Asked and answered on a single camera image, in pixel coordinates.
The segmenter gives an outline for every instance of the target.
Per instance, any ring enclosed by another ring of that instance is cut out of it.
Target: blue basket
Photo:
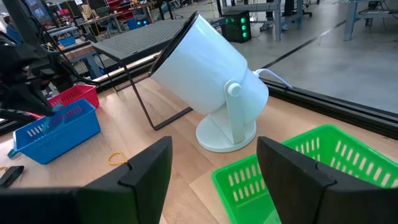
[[[9,157],[21,152],[39,164],[48,164],[100,131],[95,107],[82,98],[62,107],[51,118],[40,118],[16,130]]]
[[[75,37],[68,37],[58,41],[62,46],[66,47],[76,43]]]

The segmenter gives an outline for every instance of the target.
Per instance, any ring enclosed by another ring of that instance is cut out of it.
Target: gray floor
[[[201,1],[196,6],[177,9],[175,13],[188,17],[198,9],[203,17],[213,17],[211,5],[207,3]],[[389,7],[398,9],[398,4],[392,2]],[[382,19],[375,19],[371,28],[365,27],[364,21],[358,21],[353,40],[344,42],[345,26],[336,29],[334,26],[345,20],[347,3],[325,0],[306,10],[313,12],[313,17],[304,19],[302,30],[291,24],[280,42],[274,40],[272,30],[259,33],[260,24],[257,24],[252,27],[252,36],[256,38],[233,45],[255,70],[331,30],[270,69],[293,86],[398,113],[398,19],[386,19],[385,27]],[[258,16],[263,20],[265,14]]]

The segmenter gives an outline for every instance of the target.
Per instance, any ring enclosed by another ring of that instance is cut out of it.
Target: lamp shade
[[[214,120],[225,115],[228,119],[224,88],[231,81],[241,87],[239,115],[244,124],[260,115],[268,99],[267,87],[248,69],[246,59],[198,12],[161,53],[150,74],[195,111],[213,115]]]

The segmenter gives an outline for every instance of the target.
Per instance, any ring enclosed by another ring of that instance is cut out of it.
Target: white lamp
[[[256,135],[268,88],[246,59],[195,12],[151,68],[152,78],[208,116],[197,127],[201,146],[231,152]]]

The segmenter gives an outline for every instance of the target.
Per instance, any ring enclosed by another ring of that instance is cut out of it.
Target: green basket
[[[383,188],[398,186],[398,165],[334,125],[319,126],[282,144]],[[258,165],[251,155],[213,173],[232,223],[280,223]]]

